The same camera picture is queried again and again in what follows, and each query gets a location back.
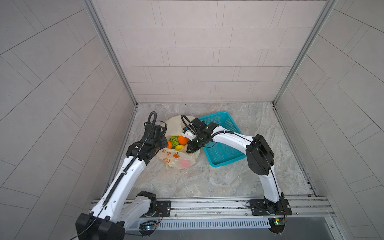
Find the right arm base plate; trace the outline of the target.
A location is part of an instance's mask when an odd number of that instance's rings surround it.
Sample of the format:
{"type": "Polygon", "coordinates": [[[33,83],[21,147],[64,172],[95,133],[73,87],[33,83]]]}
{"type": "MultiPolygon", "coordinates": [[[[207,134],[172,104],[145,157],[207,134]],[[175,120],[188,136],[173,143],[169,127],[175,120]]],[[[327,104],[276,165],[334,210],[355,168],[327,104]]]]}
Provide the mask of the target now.
{"type": "Polygon", "coordinates": [[[287,199],[273,203],[267,199],[249,200],[246,207],[250,208],[253,216],[290,216],[292,210],[287,199]]]}

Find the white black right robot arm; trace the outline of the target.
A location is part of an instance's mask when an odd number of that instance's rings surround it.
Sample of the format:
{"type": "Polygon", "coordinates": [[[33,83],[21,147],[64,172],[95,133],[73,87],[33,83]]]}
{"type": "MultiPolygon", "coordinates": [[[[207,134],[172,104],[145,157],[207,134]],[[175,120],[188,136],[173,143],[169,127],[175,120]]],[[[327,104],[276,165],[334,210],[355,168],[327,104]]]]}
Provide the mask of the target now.
{"type": "Polygon", "coordinates": [[[188,154],[200,150],[210,142],[221,143],[242,152],[247,157],[250,170],[259,176],[262,183],[264,209],[271,215],[284,213],[285,196],[275,178],[275,155],[263,136],[245,136],[227,130],[216,123],[206,125],[198,118],[190,121],[184,115],[181,119],[186,126],[183,128],[182,136],[189,139],[188,154]]]}

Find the yellow banana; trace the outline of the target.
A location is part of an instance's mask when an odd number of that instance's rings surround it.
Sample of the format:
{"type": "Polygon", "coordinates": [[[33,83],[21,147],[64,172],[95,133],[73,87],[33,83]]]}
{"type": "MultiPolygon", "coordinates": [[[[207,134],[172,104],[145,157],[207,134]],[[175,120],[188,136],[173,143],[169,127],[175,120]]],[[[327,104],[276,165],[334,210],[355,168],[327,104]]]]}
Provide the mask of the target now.
{"type": "Polygon", "coordinates": [[[176,151],[181,151],[185,146],[184,145],[178,145],[175,147],[176,151]]]}

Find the orange fruit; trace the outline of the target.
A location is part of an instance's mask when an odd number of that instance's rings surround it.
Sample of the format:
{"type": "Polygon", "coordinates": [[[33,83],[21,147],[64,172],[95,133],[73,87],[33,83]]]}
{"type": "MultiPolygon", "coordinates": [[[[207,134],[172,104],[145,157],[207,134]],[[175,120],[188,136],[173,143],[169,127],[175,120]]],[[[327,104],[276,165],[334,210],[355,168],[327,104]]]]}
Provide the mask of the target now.
{"type": "Polygon", "coordinates": [[[179,136],[178,137],[178,142],[179,142],[180,145],[184,145],[185,146],[185,145],[187,145],[188,141],[189,141],[189,139],[186,138],[186,137],[183,137],[183,136],[179,136]]]}

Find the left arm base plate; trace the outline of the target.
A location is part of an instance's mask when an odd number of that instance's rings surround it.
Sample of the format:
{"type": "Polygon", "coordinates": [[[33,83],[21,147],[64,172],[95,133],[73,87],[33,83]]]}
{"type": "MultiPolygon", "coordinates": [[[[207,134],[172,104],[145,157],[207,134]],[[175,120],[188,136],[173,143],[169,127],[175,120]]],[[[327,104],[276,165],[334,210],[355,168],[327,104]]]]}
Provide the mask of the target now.
{"type": "Polygon", "coordinates": [[[157,201],[153,210],[141,216],[141,218],[169,217],[171,212],[171,201],[157,201]]]}

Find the cream fruit-print plastic bag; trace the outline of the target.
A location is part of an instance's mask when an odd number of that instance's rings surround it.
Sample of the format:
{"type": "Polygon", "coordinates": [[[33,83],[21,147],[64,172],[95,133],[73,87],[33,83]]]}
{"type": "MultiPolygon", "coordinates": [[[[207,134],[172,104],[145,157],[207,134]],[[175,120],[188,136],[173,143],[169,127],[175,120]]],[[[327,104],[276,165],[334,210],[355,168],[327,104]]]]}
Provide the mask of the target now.
{"type": "Polygon", "coordinates": [[[168,166],[179,170],[193,166],[200,155],[200,150],[195,153],[188,154],[188,145],[185,145],[185,147],[181,151],[176,151],[172,148],[172,144],[170,142],[171,136],[182,135],[182,130],[185,125],[182,123],[181,116],[172,117],[165,123],[168,125],[165,137],[168,141],[169,146],[160,150],[157,153],[156,157],[159,160],[164,161],[168,166]]]}

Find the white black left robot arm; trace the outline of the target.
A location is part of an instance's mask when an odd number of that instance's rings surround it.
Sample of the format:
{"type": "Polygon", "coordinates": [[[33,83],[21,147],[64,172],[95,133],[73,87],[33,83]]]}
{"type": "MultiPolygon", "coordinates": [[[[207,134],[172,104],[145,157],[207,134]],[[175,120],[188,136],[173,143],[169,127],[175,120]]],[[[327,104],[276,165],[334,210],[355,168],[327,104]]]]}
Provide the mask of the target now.
{"type": "Polygon", "coordinates": [[[113,184],[88,214],[76,221],[78,240],[122,240],[126,230],[141,216],[158,213],[156,195],[140,192],[134,201],[124,207],[134,183],[158,151],[168,146],[165,137],[142,138],[132,144],[123,166],[113,184]]]}

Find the green fruit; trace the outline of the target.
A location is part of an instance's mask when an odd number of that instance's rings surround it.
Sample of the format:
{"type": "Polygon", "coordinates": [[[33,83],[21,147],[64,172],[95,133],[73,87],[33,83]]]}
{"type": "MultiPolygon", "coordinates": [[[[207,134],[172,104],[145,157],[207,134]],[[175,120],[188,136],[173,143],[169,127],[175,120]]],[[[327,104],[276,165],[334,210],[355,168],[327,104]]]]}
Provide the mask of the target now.
{"type": "Polygon", "coordinates": [[[179,136],[171,136],[170,142],[172,144],[172,148],[175,149],[178,145],[180,145],[179,136]]]}

